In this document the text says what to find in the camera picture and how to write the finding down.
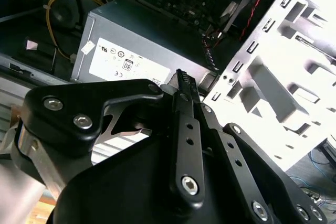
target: grey metal panel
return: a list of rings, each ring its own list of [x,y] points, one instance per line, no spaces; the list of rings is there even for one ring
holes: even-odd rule
[[[22,71],[30,72],[31,73],[30,77],[32,79],[45,83],[46,85],[69,84],[65,80],[59,79],[48,73],[42,72],[36,68],[30,67],[29,65],[21,63],[18,60],[9,57],[8,55],[2,54],[1,52],[0,52],[0,65],[4,66],[5,68],[11,68],[11,65],[15,65],[19,67]]]
[[[206,68],[200,35],[142,5],[129,0],[116,0],[90,12],[72,80],[103,81],[89,73],[94,50],[87,55],[81,51],[89,40],[96,45],[99,38],[169,68],[171,73],[166,83],[178,68],[187,71],[198,83],[209,73],[216,75]]]

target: metal plate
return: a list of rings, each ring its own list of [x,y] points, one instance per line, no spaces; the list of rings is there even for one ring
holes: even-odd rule
[[[326,55],[336,55],[334,12],[327,0],[275,0],[204,101],[214,109],[221,125],[239,124],[283,170],[325,140],[333,129],[336,69]],[[244,65],[235,72],[238,61]],[[267,92],[258,94],[262,88],[275,93],[280,90],[273,85],[266,87],[268,79],[257,83],[255,74],[261,65],[271,73],[264,77],[275,80],[273,83],[278,83],[277,88],[291,102],[276,100],[277,95],[271,98]],[[230,91],[237,81],[242,90],[232,97]],[[299,92],[290,93],[293,85],[300,87]],[[250,88],[256,90],[253,101],[246,95]],[[308,115],[294,117],[286,112],[294,103]],[[285,120],[276,119],[280,112],[275,106],[283,107]]]

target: silver screw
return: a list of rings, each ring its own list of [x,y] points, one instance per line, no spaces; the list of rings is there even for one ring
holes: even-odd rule
[[[203,105],[203,107],[205,108],[205,110],[207,111],[207,112],[209,112],[209,113],[211,113],[212,112],[212,110],[210,109],[210,107],[208,106],[208,105]]]
[[[76,115],[73,120],[74,120],[73,122],[74,122],[75,126],[81,128],[83,130],[87,130],[87,129],[91,128],[91,126],[92,126],[92,120],[87,115],[83,115],[83,114]]]
[[[254,213],[261,220],[263,220],[263,221],[267,221],[268,220],[267,211],[265,210],[265,208],[259,202],[253,201],[252,207],[253,207]]]
[[[316,216],[316,218],[320,221],[323,220],[322,215],[320,212],[318,212],[313,206],[310,206],[310,210],[313,212],[313,214]]]
[[[299,213],[301,214],[301,216],[305,219],[305,220],[309,220],[309,215],[307,214],[307,212],[300,206],[297,206],[296,209],[299,211]]]
[[[48,98],[43,102],[44,107],[49,110],[58,111],[63,109],[63,103],[56,98]]]
[[[183,177],[182,186],[190,195],[195,195],[198,192],[198,185],[196,181],[191,177]]]
[[[240,128],[238,128],[237,126],[233,126],[233,129],[235,130],[235,132],[237,132],[238,134],[240,134],[242,131],[240,130]]]

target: white label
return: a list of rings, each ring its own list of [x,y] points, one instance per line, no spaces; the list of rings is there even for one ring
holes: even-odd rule
[[[170,69],[99,38],[89,73],[107,81],[149,79],[160,85]]]
[[[95,44],[94,44],[91,40],[89,40],[89,41],[85,44],[85,46],[83,46],[83,48],[81,49],[81,51],[82,51],[85,55],[87,55],[87,54],[94,48],[94,46],[95,46]]]

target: metal bracket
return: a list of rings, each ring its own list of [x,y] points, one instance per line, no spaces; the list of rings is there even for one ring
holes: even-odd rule
[[[173,95],[170,189],[179,198],[178,208],[190,211],[201,208],[205,198],[200,123],[194,119],[192,99],[192,91],[197,92],[197,87],[195,79],[180,69],[177,80],[179,89]]]
[[[197,112],[202,126],[202,139],[207,140],[214,155],[227,167],[236,194],[245,209],[246,219],[253,220],[254,223],[274,223],[272,212],[265,203],[235,139],[223,132],[209,106],[199,104]]]
[[[282,223],[327,223],[319,207],[234,123],[223,131],[236,141],[261,192]],[[271,187],[265,179],[272,181]]]

